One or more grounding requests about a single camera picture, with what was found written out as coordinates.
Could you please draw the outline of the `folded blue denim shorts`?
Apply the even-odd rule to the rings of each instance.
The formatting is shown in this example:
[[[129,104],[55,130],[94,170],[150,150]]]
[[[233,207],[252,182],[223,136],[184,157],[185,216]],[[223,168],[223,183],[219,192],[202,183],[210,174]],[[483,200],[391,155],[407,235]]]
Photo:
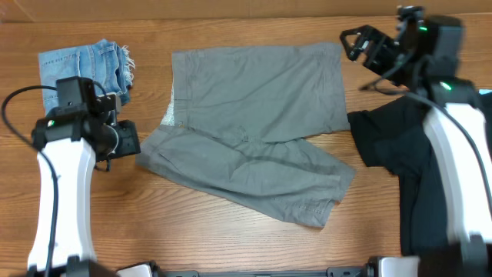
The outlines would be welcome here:
[[[103,86],[96,94],[114,92],[126,105],[130,102],[135,61],[128,47],[106,39],[71,48],[42,52],[38,55],[41,84],[55,87],[56,81],[69,77],[89,78]]]

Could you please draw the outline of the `grey shorts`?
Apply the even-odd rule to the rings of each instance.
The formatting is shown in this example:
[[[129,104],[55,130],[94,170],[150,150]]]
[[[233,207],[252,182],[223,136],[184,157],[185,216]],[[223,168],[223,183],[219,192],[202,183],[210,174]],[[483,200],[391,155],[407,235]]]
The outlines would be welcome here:
[[[341,47],[181,51],[172,73],[168,113],[137,164],[273,219],[324,227],[355,175],[309,142],[350,128]]]

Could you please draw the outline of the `light blue cloth piece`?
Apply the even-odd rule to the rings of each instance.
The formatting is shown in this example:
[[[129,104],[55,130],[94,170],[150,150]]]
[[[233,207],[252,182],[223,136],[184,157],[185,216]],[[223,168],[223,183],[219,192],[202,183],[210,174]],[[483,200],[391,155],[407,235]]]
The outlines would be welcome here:
[[[479,89],[479,94],[480,95],[490,94],[491,92],[492,92],[492,89],[485,89],[485,88]]]

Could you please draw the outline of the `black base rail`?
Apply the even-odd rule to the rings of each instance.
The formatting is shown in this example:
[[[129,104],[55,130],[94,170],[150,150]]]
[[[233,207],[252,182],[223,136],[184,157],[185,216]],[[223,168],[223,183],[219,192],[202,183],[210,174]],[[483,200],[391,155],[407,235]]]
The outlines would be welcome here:
[[[256,271],[256,272],[197,272],[167,271],[165,277],[361,277],[362,268],[330,267],[325,270]]]

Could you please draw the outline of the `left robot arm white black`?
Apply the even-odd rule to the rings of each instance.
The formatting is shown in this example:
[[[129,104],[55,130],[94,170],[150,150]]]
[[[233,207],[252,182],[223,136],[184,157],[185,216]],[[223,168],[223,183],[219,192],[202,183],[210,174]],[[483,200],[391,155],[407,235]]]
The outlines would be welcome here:
[[[38,225],[28,272],[70,275],[71,262],[97,262],[91,235],[91,179],[98,162],[140,152],[137,129],[114,109],[53,108],[33,130],[41,176]]]

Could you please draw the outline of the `black t-shirt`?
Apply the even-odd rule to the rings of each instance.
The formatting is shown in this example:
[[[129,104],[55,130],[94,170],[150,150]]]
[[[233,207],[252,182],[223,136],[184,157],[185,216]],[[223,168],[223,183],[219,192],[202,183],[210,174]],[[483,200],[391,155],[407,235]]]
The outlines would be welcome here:
[[[367,167],[384,167],[399,178],[401,253],[423,255],[459,242],[451,233],[444,187],[423,120],[429,107],[400,97],[371,111],[347,115]]]

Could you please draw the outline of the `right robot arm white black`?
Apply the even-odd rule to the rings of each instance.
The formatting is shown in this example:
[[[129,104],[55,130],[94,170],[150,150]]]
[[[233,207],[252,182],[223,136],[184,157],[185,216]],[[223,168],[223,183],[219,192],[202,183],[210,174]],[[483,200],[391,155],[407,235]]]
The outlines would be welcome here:
[[[460,19],[424,16],[418,7],[399,15],[391,38],[363,25],[344,30],[350,60],[394,84],[394,94],[426,105],[423,129],[437,158],[447,206],[448,246],[426,255],[371,259],[363,276],[489,276],[491,274],[491,158],[486,119],[473,82],[458,78],[464,35]]]

